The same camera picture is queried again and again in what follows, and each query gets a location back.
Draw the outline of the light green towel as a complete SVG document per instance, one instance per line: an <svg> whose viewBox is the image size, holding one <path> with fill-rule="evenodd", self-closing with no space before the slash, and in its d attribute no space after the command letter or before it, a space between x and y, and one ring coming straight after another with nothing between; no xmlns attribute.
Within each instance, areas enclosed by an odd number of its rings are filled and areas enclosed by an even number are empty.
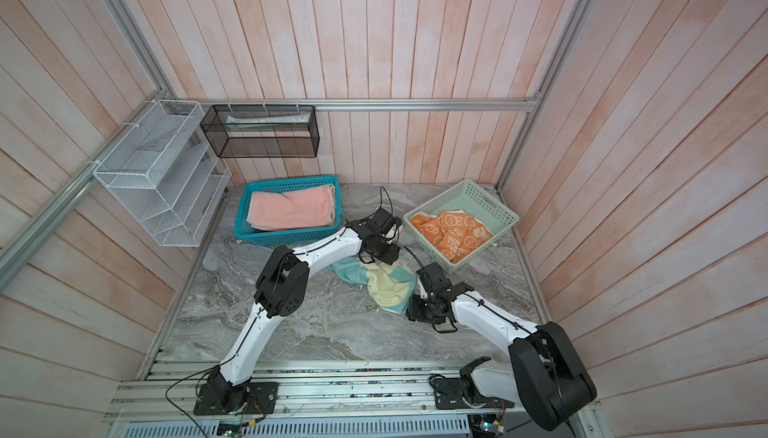
<svg viewBox="0 0 768 438"><path fill-rule="evenodd" d="M345 283L364 286L369 296L382 309L404 314L414 292L417 277L398 261L394 265L383 262L364 263L356 257L344 258L329 269Z"/></svg>

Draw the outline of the orange patterned towel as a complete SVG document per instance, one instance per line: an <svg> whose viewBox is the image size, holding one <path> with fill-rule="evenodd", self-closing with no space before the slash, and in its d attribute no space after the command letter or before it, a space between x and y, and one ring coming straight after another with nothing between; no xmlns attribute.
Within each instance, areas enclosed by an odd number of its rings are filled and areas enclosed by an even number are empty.
<svg viewBox="0 0 768 438"><path fill-rule="evenodd" d="M481 221L462 211L442 211L439 215L419 212L410 223L452 264L460 263L494 237Z"/></svg>

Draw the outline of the pink towel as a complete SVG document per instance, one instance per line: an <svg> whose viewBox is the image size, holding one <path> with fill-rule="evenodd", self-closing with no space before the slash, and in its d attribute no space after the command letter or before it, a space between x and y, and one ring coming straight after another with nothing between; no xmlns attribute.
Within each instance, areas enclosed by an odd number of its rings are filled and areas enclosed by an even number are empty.
<svg viewBox="0 0 768 438"><path fill-rule="evenodd" d="M253 192L246 214L249 225L266 232L324 228L335 219L334 185L286 193Z"/></svg>

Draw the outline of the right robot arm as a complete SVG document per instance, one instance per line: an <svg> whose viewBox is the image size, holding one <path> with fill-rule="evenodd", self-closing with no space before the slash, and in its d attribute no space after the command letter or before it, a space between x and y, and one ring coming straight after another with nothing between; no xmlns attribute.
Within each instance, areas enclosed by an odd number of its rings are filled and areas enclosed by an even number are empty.
<svg viewBox="0 0 768 438"><path fill-rule="evenodd" d="M449 323L470 328L507 353L509 362L481 356L457 378L429 378L436 407L443 410L520 405L539 427L553 431L597 398L596 386L565 330L537 325L490 303L470 285L452 283L437 264L417 271L419 292L406 317L433 328Z"/></svg>

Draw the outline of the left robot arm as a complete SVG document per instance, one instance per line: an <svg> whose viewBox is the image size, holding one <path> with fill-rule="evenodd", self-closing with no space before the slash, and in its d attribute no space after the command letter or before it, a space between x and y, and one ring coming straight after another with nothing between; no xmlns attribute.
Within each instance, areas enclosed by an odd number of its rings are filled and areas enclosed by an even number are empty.
<svg viewBox="0 0 768 438"><path fill-rule="evenodd" d="M302 305L309 279L330 265L362 254L392 265L399 256L395 238L402 220L379 208L309 245L272 252L256 282L249 318L225 358L208 373L198 392L198 416L231 414L251 404L254 367L282 320Z"/></svg>

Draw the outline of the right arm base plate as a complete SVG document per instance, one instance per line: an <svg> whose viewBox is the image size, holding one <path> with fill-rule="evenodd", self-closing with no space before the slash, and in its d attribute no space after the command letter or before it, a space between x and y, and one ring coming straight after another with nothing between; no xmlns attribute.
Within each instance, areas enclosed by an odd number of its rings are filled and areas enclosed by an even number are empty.
<svg viewBox="0 0 768 438"><path fill-rule="evenodd" d="M439 410L515 407L513 402L482 395L469 379L433 374L429 376L428 383L434 392L435 407Z"/></svg>

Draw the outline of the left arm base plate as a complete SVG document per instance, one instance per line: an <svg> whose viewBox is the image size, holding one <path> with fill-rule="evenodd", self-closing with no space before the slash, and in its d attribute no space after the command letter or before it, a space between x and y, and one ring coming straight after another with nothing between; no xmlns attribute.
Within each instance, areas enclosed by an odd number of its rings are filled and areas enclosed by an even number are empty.
<svg viewBox="0 0 768 438"><path fill-rule="evenodd" d="M246 414L269 415L274 412L279 384L245 382L231 386L226 381L204 384L197 393L193 414L196 416Z"/></svg>

